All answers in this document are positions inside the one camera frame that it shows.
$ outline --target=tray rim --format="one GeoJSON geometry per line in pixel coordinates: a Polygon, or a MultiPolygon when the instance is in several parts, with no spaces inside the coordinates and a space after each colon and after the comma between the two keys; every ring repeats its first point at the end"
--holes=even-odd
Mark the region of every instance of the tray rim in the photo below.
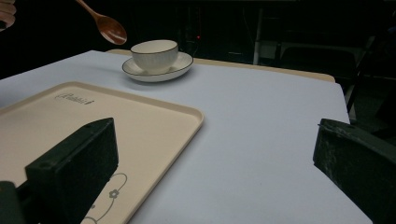
{"type": "Polygon", "coordinates": [[[53,91],[57,91],[57,90],[60,90],[62,88],[66,88],[66,87],[78,87],[78,88],[86,89],[89,91],[99,91],[101,93],[104,93],[104,91],[106,91],[105,92],[106,94],[111,94],[113,96],[122,97],[122,98],[125,98],[128,100],[135,100],[135,101],[143,103],[143,104],[159,106],[159,107],[167,108],[167,109],[171,109],[169,107],[173,106],[178,109],[178,112],[182,112],[185,114],[191,114],[191,115],[194,115],[196,118],[199,118],[198,129],[202,126],[202,123],[204,122],[204,117],[205,117],[204,112],[202,112],[200,109],[193,107],[193,106],[177,104],[177,103],[173,103],[173,102],[160,100],[157,98],[147,97],[147,96],[144,96],[141,94],[136,94],[133,92],[120,91],[120,90],[116,90],[113,88],[92,85],[92,84],[89,84],[86,82],[79,82],[79,81],[69,81],[69,82],[64,82],[64,83],[55,85],[55,86],[50,87],[46,90],[40,91],[34,95],[28,96],[16,103],[12,104],[12,105],[7,105],[5,107],[2,107],[2,108],[0,108],[0,116],[20,107],[22,105],[25,105],[26,103],[30,103],[30,102],[33,102],[34,100],[38,100],[41,97],[43,97],[53,91]]]}
{"type": "Polygon", "coordinates": [[[128,205],[126,207],[126,209],[129,211],[128,214],[124,214],[126,217],[120,216],[119,218],[117,218],[118,221],[120,221],[122,223],[126,223],[134,215],[134,213],[138,210],[138,208],[141,206],[141,204],[147,199],[147,197],[150,195],[150,193],[157,187],[157,185],[159,184],[161,179],[168,172],[170,167],[172,167],[172,165],[177,160],[177,158],[180,156],[180,154],[184,151],[186,146],[190,143],[191,139],[201,129],[203,122],[204,122],[205,115],[201,110],[199,110],[195,107],[192,107],[192,106],[167,102],[164,100],[151,98],[151,97],[147,97],[144,95],[135,94],[132,92],[115,90],[115,89],[111,89],[111,88],[107,88],[107,87],[92,85],[92,84],[85,83],[85,82],[70,81],[70,82],[64,82],[64,83],[55,85],[55,86],[50,87],[46,90],[35,93],[34,95],[26,97],[12,105],[8,105],[3,108],[0,108],[0,117],[5,116],[7,113],[12,113],[12,111],[14,111],[14,110],[21,109],[21,107],[24,105],[34,104],[35,101],[39,101],[42,97],[46,97],[47,95],[50,95],[56,91],[59,91],[64,88],[69,88],[69,87],[81,88],[86,91],[95,91],[95,92],[107,94],[107,95],[114,96],[114,97],[120,97],[124,100],[131,100],[131,101],[135,101],[138,103],[159,107],[161,109],[169,109],[169,110],[175,111],[177,113],[182,113],[187,116],[192,116],[194,119],[196,119],[193,132],[191,134],[189,134],[188,138],[185,139],[185,141],[183,142],[183,146],[181,148],[177,149],[177,154],[174,157],[172,157],[172,159],[167,163],[166,167],[164,167],[158,173],[158,176],[156,176],[156,178],[153,179],[153,182],[151,182],[150,187],[144,192],[144,194],[141,195],[140,193],[143,193],[143,191],[139,191],[139,195],[141,196],[141,197],[139,196],[139,200],[136,201],[135,203],[131,203],[130,205],[128,205]]]}

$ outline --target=white table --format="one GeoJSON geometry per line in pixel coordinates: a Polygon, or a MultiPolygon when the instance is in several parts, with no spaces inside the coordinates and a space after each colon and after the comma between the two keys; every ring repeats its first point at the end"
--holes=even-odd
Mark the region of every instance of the white table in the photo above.
{"type": "Polygon", "coordinates": [[[129,223],[372,223],[312,160],[320,120],[348,122],[338,84],[204,64],[142,83],[122,72],[127,59],[89,51],[0,80],[0,107],[80,81],[203,111],[203,127],[129,223]]]}

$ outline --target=saucer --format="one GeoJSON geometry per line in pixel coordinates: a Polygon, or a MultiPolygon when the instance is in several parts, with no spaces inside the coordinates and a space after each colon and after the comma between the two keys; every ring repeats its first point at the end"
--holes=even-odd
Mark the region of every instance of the saucer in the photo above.
{"type": "Polygon", "coordinates": [[[172,78],[180,77],[191,68],[193,58],[184,52],[177,54],[175,63],[171,66],[169,71],[163,74],[149,74],[147,71],[139,68],[134,62],[134,58],[128,59],[122,64],[122,70],[131,77],[138,81],[144,82],[160,82],[172,78]]]}

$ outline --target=wooden spoon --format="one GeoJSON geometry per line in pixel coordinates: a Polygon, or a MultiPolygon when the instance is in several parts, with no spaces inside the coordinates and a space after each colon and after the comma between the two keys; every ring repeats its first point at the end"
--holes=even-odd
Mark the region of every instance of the wooden spoon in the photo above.
{"type": "Polygon", "coordinates": [[[93,16],[99,32],[106,40],[115,45],[122,45],[126,42],[126,31],[119,22],[93,11],[83,0],[76,1],[93,16]]]}

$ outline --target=white cup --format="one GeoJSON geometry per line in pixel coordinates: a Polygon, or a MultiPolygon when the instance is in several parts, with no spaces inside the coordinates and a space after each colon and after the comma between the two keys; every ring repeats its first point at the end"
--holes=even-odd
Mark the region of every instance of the white cup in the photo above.
{"type": "Polygon", "coordinates": [[[151,40],[131,47],[132,57],[138,67],[151,75],[169,71],[178,54],[178,44],[173,40],[151,40]]]}

